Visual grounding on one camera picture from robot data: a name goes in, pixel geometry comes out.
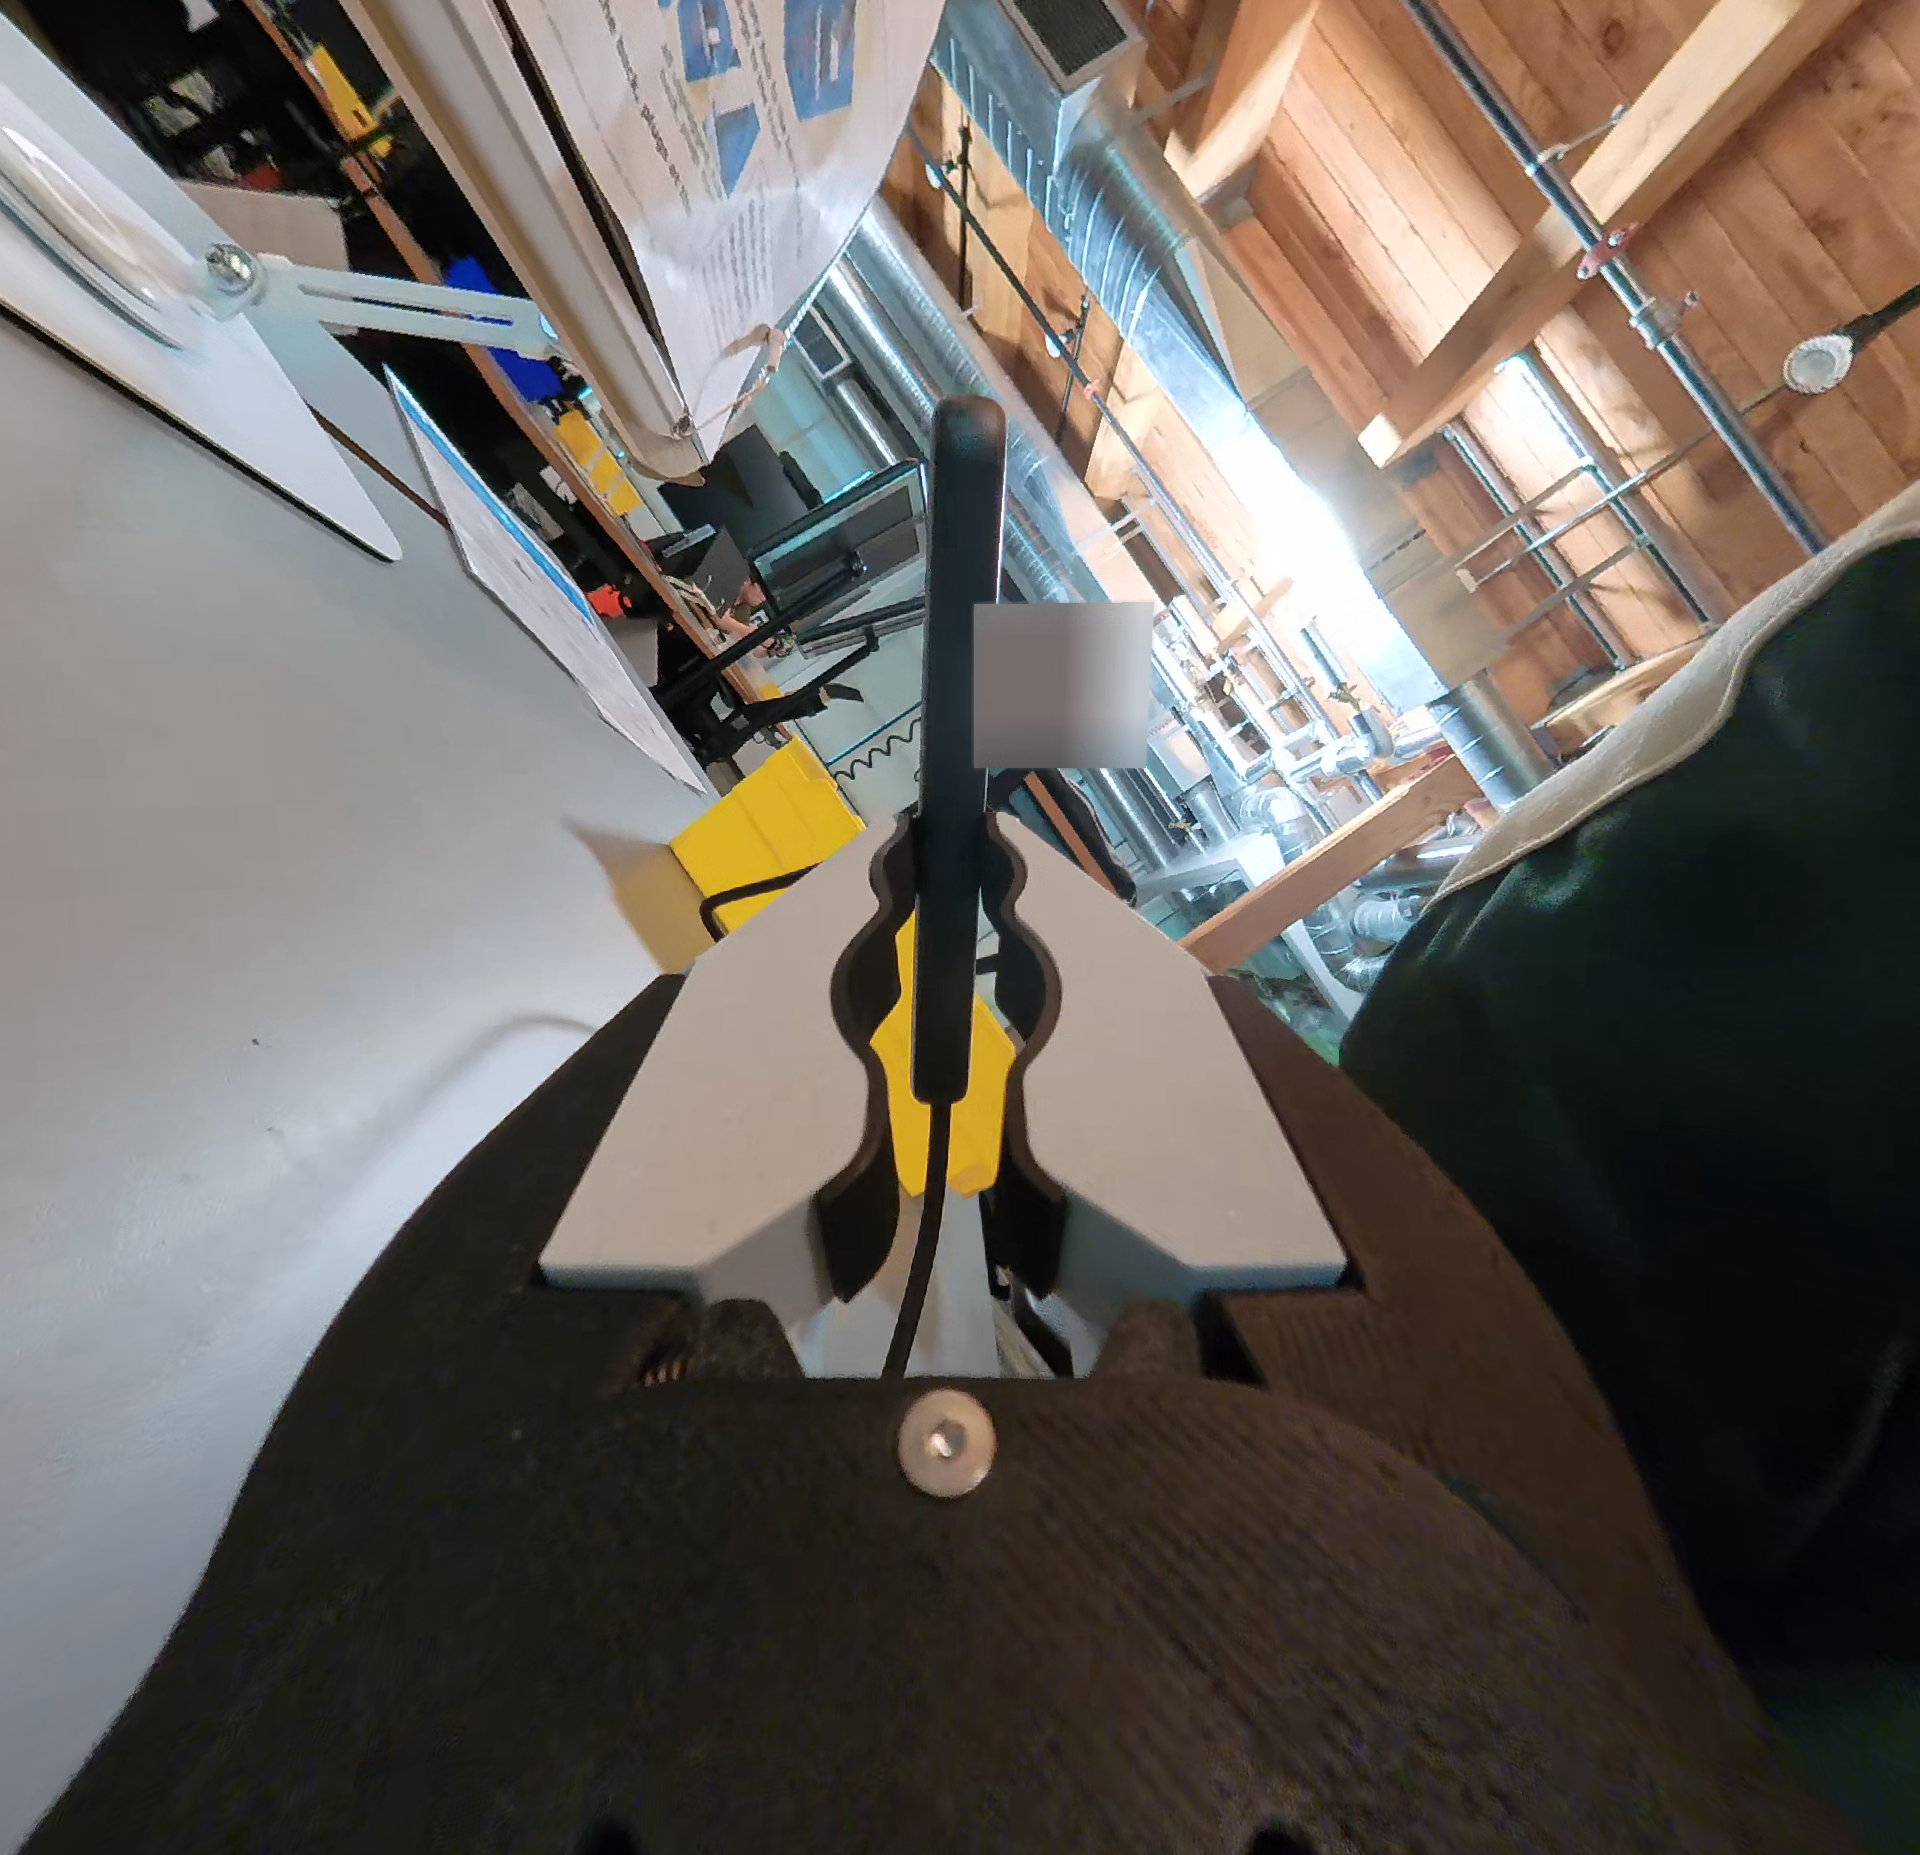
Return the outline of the long spiral ventilation duct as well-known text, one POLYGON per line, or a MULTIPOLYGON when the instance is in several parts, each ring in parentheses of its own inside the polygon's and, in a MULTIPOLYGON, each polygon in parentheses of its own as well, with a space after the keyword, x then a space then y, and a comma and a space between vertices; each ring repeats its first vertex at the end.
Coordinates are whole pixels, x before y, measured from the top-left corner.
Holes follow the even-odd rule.
POLYGON ((976 396, 1003 408, 1003 564, 1021 594, 1156 604, 1063 448, 883 201, 858 220, 813 308, 921 450, 939 403, 976 396))

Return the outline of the black computer monitor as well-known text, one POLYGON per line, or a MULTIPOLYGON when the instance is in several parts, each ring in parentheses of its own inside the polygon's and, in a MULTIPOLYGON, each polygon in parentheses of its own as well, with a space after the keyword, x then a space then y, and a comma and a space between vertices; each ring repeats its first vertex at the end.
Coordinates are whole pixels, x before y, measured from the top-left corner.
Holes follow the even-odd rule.
POLYGON ((923 570, 926 546, 923 461, 879 469, 748 552, 754 626, 797 635, 823 623, 897 573, 923 570))

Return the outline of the yellow plastic bin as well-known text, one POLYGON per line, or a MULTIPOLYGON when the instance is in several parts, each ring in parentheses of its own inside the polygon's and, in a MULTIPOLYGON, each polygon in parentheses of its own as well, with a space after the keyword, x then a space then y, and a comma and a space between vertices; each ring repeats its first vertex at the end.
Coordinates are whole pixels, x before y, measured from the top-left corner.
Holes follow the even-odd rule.
MULTIPOLYGON (((808 868, 864 831, 842 792, 801 743, 779 750, 734 786, 715 811, 694 819, 672 845, 700 895, 808 868)), ((898 1182, 911 1196, 926 1187, 930 1108, 911 1090, 911 1029, 914 1004, 914 925, 897 935, 898 1004, 874 1029, 873 1047, 886 1074, 892 1148, 898 1182)), ((959 1198, 989 1189, 1003 1142, 1003 1091, 1013 1042, 985 1000, 972 1005, 969 1087, 953 1112, 947 1187, 959 1198)))

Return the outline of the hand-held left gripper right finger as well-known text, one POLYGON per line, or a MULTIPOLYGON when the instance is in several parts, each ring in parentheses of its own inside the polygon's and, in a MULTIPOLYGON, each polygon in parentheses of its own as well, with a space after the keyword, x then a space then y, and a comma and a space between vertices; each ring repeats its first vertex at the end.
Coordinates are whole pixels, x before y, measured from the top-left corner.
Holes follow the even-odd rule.
POLYGON ((991 1254, 1063 1340, 1141 1301, 1323 1290, 1348 1256, 1202 966, 989 822, 995 1005, 1016 1047, 991 1254))

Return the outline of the document stand with instruction sheet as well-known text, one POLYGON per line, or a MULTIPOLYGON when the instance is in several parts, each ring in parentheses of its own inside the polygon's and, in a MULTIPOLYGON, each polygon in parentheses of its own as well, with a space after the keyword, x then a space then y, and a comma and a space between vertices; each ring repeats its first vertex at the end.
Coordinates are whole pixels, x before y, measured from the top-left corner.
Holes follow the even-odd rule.
POLYGON ((175 235, 5 88, 5 313, 388 562, 264 323, 556 360, 698 478, 874 199, 947 0, 341 0, 518 292, 175 235))

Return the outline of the blue-bordered paper sheet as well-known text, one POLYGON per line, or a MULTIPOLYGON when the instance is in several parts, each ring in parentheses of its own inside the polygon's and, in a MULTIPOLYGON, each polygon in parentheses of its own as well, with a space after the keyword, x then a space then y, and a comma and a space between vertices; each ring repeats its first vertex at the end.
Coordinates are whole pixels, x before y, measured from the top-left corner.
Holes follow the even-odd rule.
POLYGON ((492 497, 407 385, 390 369, 385 380, 469 576, 571 678, 611 731, 698 800, 711 800, 707 774, 601 630, 571 576, 492 497))

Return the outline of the slim dark grey USB hub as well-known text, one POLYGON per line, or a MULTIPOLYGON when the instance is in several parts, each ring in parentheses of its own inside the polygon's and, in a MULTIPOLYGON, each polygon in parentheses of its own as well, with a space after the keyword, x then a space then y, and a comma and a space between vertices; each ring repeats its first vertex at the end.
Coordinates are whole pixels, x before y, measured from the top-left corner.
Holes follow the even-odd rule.
POLYGON ((999 403, 939 403, 928 457, 928 562, 911 1078, 955 1106, 969 1078, 972 956, 985 835, 985 775, 972 757, 975 612, 999 597, 1006 423, 999 403))

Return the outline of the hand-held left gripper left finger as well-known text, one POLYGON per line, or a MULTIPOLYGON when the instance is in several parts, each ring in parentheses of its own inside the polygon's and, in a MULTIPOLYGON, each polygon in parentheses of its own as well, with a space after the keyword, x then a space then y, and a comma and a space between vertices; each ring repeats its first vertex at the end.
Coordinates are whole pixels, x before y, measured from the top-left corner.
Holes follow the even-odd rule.
POLYGON ((544 1246, 550 1286, 755 1298, 808 1375, 881 1369, 886 1296, 832 1296, 810 1203, 870 1102, 831 977, 906 835, 855 835, 691 964, 544 1246))

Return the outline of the grey desk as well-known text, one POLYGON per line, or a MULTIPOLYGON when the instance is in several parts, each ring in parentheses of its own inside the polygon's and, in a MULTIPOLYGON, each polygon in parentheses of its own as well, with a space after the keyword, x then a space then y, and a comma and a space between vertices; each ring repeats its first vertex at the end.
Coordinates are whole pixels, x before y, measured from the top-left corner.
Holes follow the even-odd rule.
POLYGON ((700 942, 700 798, 472 584, 390 393, 269 345, 399 562, 5 321, 5 1850, 396 1230, 700 942))

